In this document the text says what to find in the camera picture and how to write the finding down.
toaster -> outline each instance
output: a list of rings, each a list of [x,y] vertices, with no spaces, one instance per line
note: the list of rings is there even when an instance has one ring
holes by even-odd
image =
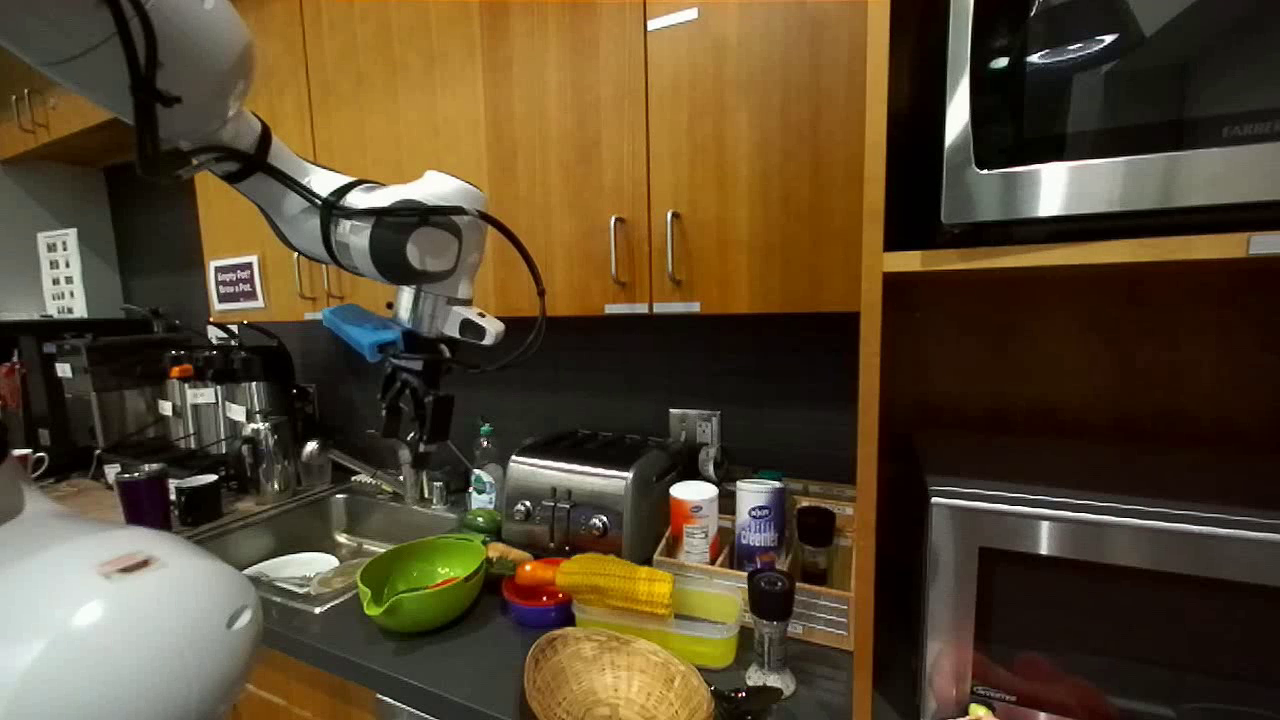
[[[530,552],[612,552],[651,561],[669,522],[669,483],[691,452],[640,433],[551,433],[509,461],[504,539]]]

cup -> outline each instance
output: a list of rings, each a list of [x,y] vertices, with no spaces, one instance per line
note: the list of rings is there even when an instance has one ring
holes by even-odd
[[[199,529],[224,516],[224,483],[215,473],[166,481],[166,504],[184,529]]]
[[[778,481],[737,481],[730,539],[740,567],[762,567],[785,548],[785,483]]]
[[[114,477],[123,522],[170,529],[166,466],[142,464]]]
[[[836,511],[819,504],[797,508],[797,565],[803,583],[830,581]]]
[[[719,489],[707,481],[675,481],[669,489],[669,529],[680,539],[680,565],[712,565],[719,529]]]
[[[15,461],[20,473],[27,473],[32,481],[49,473],[49,452],[37,448],[12,448],[7,452]]]

microwave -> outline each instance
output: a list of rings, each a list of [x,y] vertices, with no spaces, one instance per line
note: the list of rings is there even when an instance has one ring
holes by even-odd
[[[1274,720],[1274,556],[1254,508],[941,477],[920,717]]]
[[[898,186],[898,211],[920,214],[920,186],[936,175],[936,236],[1280,222],[1271,0],[904,2],[889,190]]]

green bowl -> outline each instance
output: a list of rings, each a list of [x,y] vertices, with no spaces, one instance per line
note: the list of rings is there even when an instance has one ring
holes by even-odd
[[[445,629],[474,603],[485,565],[471,531],[397,542],[358,567],[358,609],[388,630]]]

robotic arm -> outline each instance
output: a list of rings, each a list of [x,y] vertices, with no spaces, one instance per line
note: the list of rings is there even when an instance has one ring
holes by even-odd
[[[292,251],[398,282],[398,326],[465,342],[504,334],[471,307],[485,196],[445,171],[370,182],[297,156],[244,108],[251,42],[227,0],[0,0],[0,42],[137,124],[142,165],[215,171]]]
[[[0,42],[137,124],[142,165],[215,171],[299,257],[398,282],[402,350],[380,404],[418,464],[448,433],[448,342],[504,334],[471,307],[485,222],[504,230],[485,196],[445,171],[367,182],[281,142],[244,108],[251,49],[227,0],[0,0]],[[20,481],[0,464],[0,717],[224,709],[260,635],[251,583],[170,531],[71,520]]]

